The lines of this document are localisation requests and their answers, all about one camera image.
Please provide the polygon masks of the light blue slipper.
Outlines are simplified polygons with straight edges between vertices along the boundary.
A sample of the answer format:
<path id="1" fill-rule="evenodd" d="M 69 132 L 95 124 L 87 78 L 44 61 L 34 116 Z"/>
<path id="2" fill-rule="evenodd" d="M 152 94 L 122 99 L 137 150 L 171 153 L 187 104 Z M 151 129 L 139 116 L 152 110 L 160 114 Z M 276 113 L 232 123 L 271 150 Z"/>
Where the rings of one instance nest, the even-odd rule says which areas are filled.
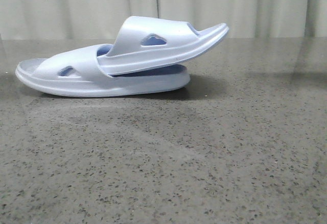
<path id="1" fill-rule="evenodd" d="M 100 66 L 110 75 L 145 71 L 182 63 L 219 43 L 227 34 L 225 23 L 197 31 L 186 21 L 131 16 Z"/>
<path id="2" fill-rule="evenodd" d="M 185 66 L 177 64 L 139 73 L 114 76 L 98 62 L 111 44 L 98 44 L 20 62 L 17 78 L 38 91 L 66 97 L 114 97 L 173 91 L 190 81 Z"/>

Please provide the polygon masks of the pale grey-green curtain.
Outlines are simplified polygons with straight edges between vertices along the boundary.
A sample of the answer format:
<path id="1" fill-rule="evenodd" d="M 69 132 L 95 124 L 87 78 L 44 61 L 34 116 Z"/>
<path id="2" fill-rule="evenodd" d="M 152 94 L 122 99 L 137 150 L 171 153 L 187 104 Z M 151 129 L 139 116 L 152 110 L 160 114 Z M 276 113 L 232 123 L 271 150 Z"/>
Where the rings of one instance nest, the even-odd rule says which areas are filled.
<path id="1" fill-rule="evenodd" d="M 230 37 L 326 36 L 326 0 L 1 0 L 1 38 L 114 39 L 131 15 L 227 23 Z"/>

